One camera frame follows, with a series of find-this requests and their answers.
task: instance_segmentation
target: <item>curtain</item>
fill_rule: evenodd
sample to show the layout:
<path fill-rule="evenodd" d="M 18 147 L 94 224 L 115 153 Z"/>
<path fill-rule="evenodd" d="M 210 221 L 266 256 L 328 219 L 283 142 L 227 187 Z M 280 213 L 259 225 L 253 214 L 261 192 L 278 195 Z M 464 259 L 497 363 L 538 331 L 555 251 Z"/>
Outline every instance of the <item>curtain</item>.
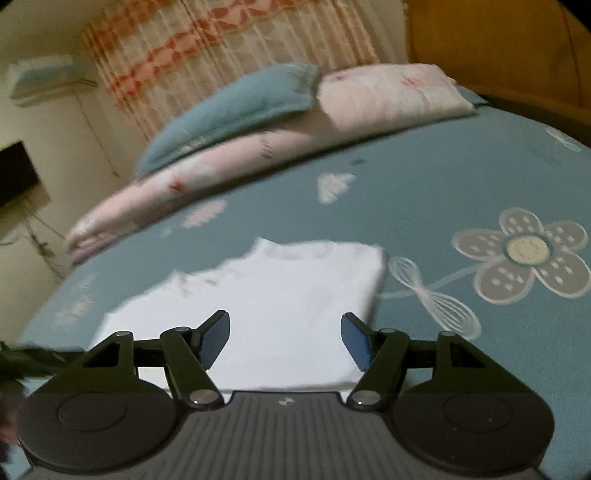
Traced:
<path fill-rule="evenodd" d="M 377 63 L 352 0 L 121 0 L 83 38 L 116 105 L 152 139 L 237 78 L 299 60 Z"/>

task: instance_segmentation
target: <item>white t-shirt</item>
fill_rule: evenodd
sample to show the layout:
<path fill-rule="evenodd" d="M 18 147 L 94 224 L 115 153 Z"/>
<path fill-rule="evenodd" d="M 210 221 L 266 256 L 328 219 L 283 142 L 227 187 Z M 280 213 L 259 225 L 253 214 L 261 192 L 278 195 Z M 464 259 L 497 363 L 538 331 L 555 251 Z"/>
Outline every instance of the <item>white t-shirt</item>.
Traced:
<path fill-rule="evenodd" d="M 347 390 L 361 372 L 343 345 L 340 320 L 365 320 L 384 273 L 381 247 L 331 241 L 278 245 L 259 238 L 244 257 L 165 282 L 107 315 L 94 344 L 117 330 L 135 339 L 197 327 L 230 314 L 230 338 L 208 371 L 234 390 Z M 142 378 L 167 388 L 163 371 Z"/>

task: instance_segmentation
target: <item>wooden headboard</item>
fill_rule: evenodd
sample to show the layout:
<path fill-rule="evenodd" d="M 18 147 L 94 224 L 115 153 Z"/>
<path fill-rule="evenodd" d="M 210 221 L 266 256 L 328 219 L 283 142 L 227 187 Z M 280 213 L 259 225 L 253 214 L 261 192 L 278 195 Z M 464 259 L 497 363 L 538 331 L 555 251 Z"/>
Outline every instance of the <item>wooden headboard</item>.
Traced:
<path fill-rule="evenodd" d="M 591 33 L 557 0 L 406 3 L 410 61 L 437 64 L 505 105 L 564 118 L 591 142 Z"/>

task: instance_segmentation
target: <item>small logo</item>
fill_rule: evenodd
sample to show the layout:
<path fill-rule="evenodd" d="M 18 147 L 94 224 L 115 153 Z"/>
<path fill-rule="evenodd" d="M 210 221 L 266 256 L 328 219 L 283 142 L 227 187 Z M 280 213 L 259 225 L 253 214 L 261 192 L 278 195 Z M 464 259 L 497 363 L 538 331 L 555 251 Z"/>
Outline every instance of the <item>small logo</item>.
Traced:
<path fill-rule="evenodd" d="M 291 397 L 283 397 L 280 400 L 277 400 L 277 403 L 282 407 L 291 407 L 296 401 Z"/>

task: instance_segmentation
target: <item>pillow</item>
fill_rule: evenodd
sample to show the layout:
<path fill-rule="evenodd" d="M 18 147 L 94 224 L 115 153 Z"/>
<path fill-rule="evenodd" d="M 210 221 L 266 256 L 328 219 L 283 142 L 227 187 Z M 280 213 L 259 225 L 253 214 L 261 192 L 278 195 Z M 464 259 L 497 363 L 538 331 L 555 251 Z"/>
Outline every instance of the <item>pillow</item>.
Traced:
<path fill-rule="evenodd" d="M 289 113 L 310 110 L 320 67 L 287 63 L 246 75 L 172 120 L 134 169 L 144 177 L 221 140 Z"/>

